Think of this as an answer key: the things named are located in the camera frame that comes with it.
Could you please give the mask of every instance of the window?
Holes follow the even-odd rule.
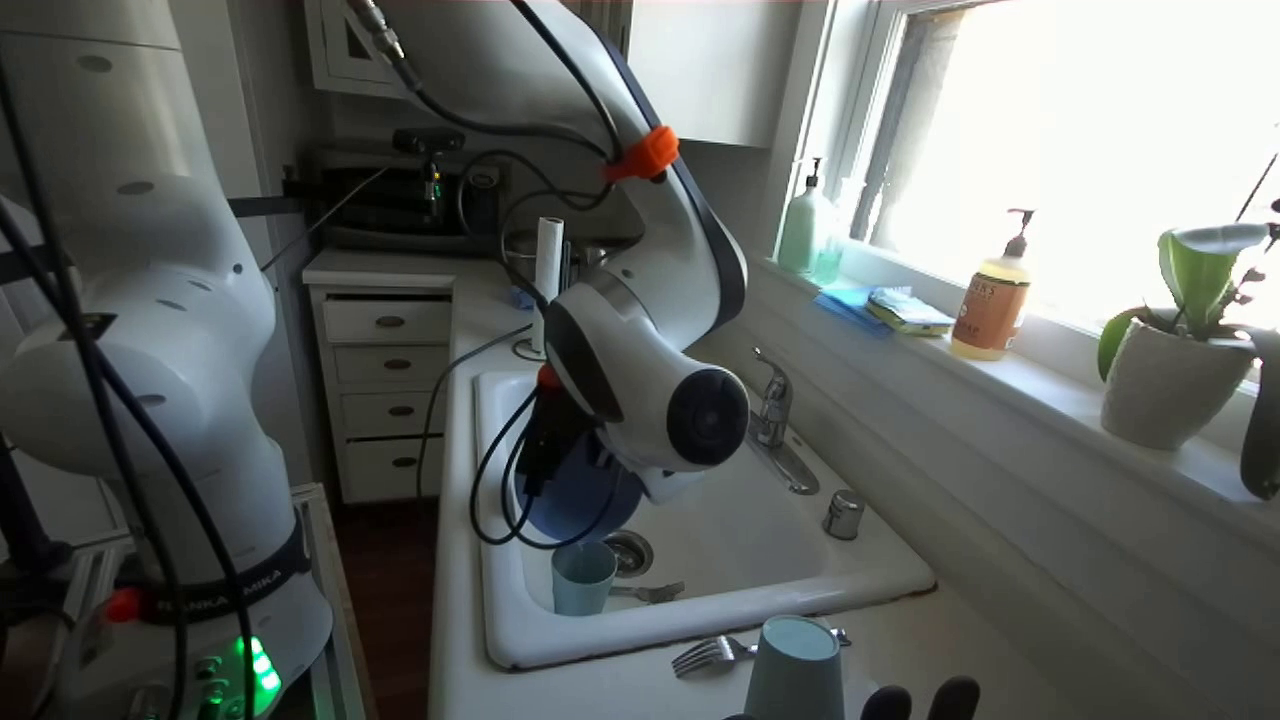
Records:
[[[1035,208],[1033,313],[1096,334],[1168,303],[1157,237],[1235,221],[1280,146],[1277,30],[1277,0],[871,0],[837,205],[854,242],[955,283],[1010,237],[1008,208]],[[1277,283],[1253,309],[1267,324]]]

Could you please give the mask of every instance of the soap dispenser bottle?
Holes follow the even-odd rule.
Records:
[[[805,178],[805,191],[790,197],[785,214],[785,237],[776,246],[776,264],[812,276],[812,281],[837,281],[840,255],[826,248],[823,237],[823,197],[818,197],[818,158],[812,162],[812,173]]]
[[[1014,237],[1005,246],[1005,255],[989,261],[982,268],[970,271],[960,322],[953,328],[953,351],[966,361],[995,361],[1005,355],[1033,276],[1022,271],[1022,252],[1026,252],[1026,225],[1033,208],[1010,208],[1021,215]]]

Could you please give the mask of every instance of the white countertop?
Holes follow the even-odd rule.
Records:
[[[343,283],[343,264],[361,276],[390,271],[415,283],[453,288],[453,355],[529,324],[510,303],[510,288],[494,268],[457,261],[361,261],[325,252],[319,271]],[[472,483],[472,378],[529,369],[509,345],[457,369],[447,385],[447,448],[439,481],[439,546],[436,546],[436,621],[430,621],[430,720],[504,720],[504,715],[612,715],[612,720],[673,720],[673,715],[734,715],[744,708],[752,668],[711,681],[675,681],[673,657],[688,646],[663,646],[562,668],[501,671],[483,657],[478,629],[478,549],[467,525]],[[861,613],[830,613],[826,625],[846,629],[842,703],[854,720],[869,692],[898,683],[917,714],[927,715],[933,692],[948,678],[979,681],[982,720],[1066,720],[1081,715],[1057,687],[1021,661],[1021,654],[963,606],[948,583],[939,592],[894,601]]]

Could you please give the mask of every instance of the kitchen sink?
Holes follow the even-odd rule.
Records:
[[[529,388],[532,378],[520,371],[475,378],[475,466]],[[494,477],[509,448],[510,442],[489,460],[478,492],[483,530],[501,530]],[[642,499],[638,514],[606,536],[618,557],[616,583],[679,583],[679,595],[663,606],[606,595],[596,618],[556,618],[550,553],[478,546],[489,661],[494,668],[566,664],[746,629],[776,613],[883,606],[936,583],[933,568],[871,509],[863,509],[854,542],[823,536],[826,499],[846,483],[812,453],[797,453],[797,443],[780,457],[744,443],[688,492],[663,505]],[[797,497],[787,490],[797,466],[818,481],[818,492]]]

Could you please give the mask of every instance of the teal cup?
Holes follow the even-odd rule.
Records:
[[[556,618],[603,613],[616,557],[603,542],[580,542],[550,553],[550,607]]]

